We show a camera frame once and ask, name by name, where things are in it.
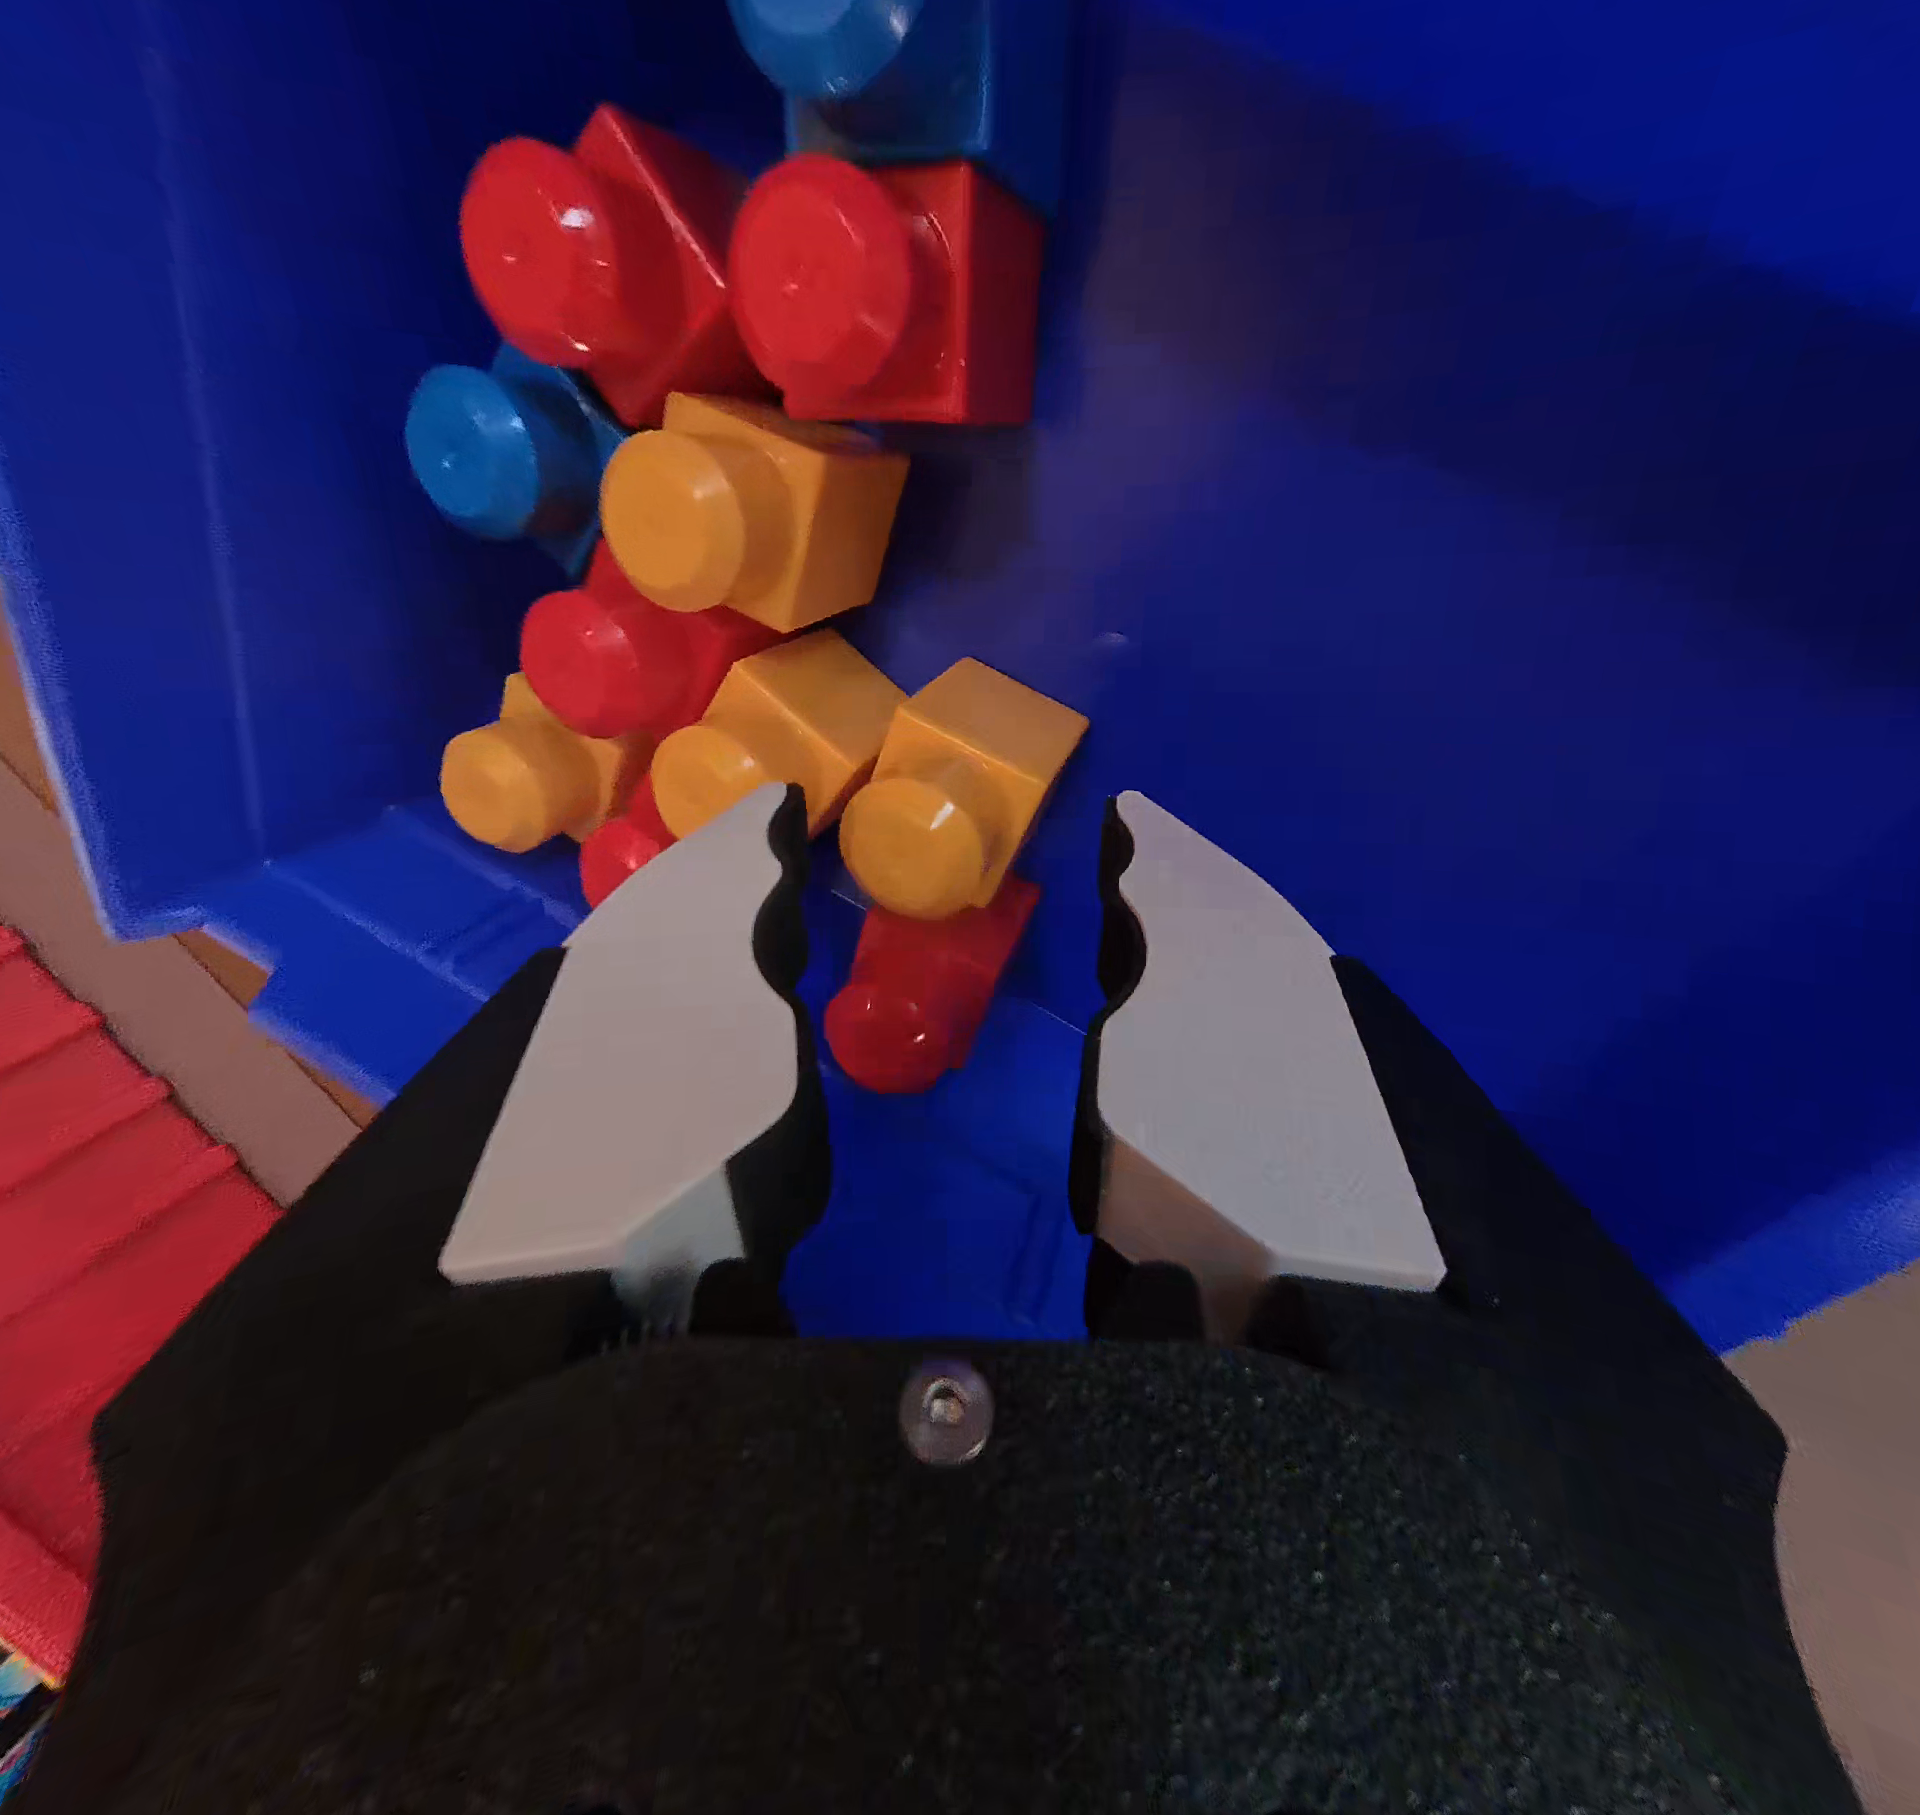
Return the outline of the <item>blue plastic bin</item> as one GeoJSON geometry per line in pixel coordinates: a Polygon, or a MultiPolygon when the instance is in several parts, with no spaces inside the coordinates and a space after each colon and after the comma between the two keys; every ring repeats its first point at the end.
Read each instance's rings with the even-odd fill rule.
{"type": "MultiPolygon", "coordinates": [[[[1915,0],[1068,0],[1029,426],[906,431],[853,646],[1091,719],[966,1074],[831,1091],[818,1333],[1064,1333],[1135,789],[1419,1014],[1711,1347],[1915,1258],[1915,0]]],[[[385,1101],[579,912],[441,746],[552,570],[402,421],[457,201],[620,104],[754,173],[725,0],[2,0],[3,588],[123,938],[385,1101]]]]}

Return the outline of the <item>pile of mega blocks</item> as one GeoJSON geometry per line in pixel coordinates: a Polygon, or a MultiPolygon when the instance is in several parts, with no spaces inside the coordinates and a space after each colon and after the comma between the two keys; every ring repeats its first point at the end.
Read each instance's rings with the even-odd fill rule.
{"type": "Polygon", "coordinates": [[[1087,722],[963,659],[900,694],[875,601],[908,458],[871,426],[1035,402],[1071,0],[725,0],[778,93],[753,182],[602,104],[494,142],[457,209],[500,346],[418,383],[437,511],[565,560],[496,719],[441,753],[457,831],[579,852],[591,905],[758,787],[802,793],[867,912],[827,1002],[874,1094],[957,1070],[1040,903],[1015,874],[1087,722]]]}

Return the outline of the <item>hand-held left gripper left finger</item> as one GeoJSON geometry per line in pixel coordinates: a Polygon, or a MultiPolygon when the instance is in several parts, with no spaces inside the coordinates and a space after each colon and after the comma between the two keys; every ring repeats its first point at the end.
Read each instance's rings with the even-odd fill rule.
{"type": "Polygon", "coordinates": [[[827,1111],[804,967],[802,791],[757,787],[565,946],[437,1268],[598,1278],[643,1333],[788,1335],[824,1218],[827,1111]]]}

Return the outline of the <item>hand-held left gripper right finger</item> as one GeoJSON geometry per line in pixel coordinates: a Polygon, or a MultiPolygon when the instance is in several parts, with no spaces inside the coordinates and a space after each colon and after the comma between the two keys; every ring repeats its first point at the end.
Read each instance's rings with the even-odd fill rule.
{"type": "Polygon", "coordinates": [[[1302,912],[1138,791],[1106,806],[1097,901],[1068,1158],[1087,1331],[1118,1326],[1149,1265],[1185,1274],[1227,1342],[1273,1287],[1437,1297],[1441,1243],[1302,912]]]}

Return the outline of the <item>red plastic bin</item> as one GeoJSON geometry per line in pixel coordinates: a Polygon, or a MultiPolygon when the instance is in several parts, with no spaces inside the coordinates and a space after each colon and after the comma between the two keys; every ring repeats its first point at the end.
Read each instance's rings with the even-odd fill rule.
{"type": "Polygon", "coordinates": [[[2,933],[2,1640],[61,1683],[101,1497],[89,1429],[281,1207],[2,933]]]}

